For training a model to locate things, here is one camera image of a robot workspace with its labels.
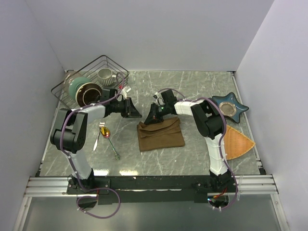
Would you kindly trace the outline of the brown cloth napkin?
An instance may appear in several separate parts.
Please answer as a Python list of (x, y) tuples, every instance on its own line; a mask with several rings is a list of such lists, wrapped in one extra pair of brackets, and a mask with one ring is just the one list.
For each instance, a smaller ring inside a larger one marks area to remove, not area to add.
[(185, 146), (177, 116), (157, 124), (145, 125), (140, 122), (137, 125), (137, 134), (140, 152)]

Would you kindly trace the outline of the iridescent spoon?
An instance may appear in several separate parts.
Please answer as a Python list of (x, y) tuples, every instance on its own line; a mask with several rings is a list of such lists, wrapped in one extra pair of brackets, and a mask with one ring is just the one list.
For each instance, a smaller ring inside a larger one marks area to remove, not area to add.
[(113, 150), (113, 152), (114, 152), (114, 155), (115, 155), (115, 159), (116, 160), (120, 160), (120, 154), (117, 152), (117, 150), (115, 149), (115, 147), (114, 147), (114, 145), (113, 145), (113, 143), (112, 143), (112, 141), (111, 141), (111, 139), (110, 139), (110, 137), (111, 137), (111, 132), (110, 132), (110, 130), (107, 128), (107, 127), (105, 127), (105, 126), (102, 126), (101, 128), (100, 128), (100, 131), (101, 131), (101, 134), (102, 134), (102, 136), (105, 138), (105, 139), (107, 139), (108, 141), (109, 141), (109, 143), (110, 143), (110, 145), (111, 145), (111, 148), (112, 148), (112, 150)]

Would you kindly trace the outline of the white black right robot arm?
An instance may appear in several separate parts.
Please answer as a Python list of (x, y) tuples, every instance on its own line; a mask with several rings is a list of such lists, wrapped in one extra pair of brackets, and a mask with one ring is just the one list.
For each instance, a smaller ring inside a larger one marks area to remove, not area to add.
[(164, 116), (190, 115), (194, 118), (197, 130), (204, 137), (210, 157), (210, 185), (216, 192), (227, 187), (231, 178), (227, 167), (224, 148), (224, 136), (227, 124), (216, 104), (206, 98), (188, 101), (177, 99), (172, 89), (164, 89), (161, 93), (163, 104), (152, 103), (145, 124), (156, 124), (163, 121)]

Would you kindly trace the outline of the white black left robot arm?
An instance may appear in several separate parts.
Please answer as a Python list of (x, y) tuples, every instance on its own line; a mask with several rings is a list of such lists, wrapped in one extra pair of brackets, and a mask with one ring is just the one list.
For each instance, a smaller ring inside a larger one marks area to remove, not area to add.
[(123, 118), (141, 118), (130, 97), (118, 100), (121, 91), (104, 88), (102, 96), (78, 109), (62, 108), (57, 114), (50, 141), (66, 156), (73, 174), (73, 184), (84, 193), (95, 189), (95, 176), (90, 167), (83, 146), (86, 141), (87, 125), (112, 113), (120, 113)]

